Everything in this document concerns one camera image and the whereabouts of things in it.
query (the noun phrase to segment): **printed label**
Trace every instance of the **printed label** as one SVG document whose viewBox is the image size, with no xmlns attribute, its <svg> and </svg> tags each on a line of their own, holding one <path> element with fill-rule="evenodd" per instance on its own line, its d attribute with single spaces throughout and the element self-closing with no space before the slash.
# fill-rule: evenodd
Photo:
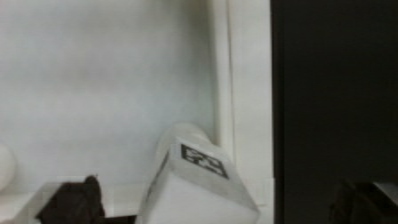
<svg viewBox="0 0 398 224">
<path fill-rule="evenodd" d="M 181 144 L 181 157 L 190 163 L 193 163 L 199 167 L 202 167 L 209 172 L 213 172 L 218 176 L 229 179 L 220 160 L 215 159 L 206 154 L 202 154 L 195 149 L 192 149 L 183 144 Z"/>
</svg>

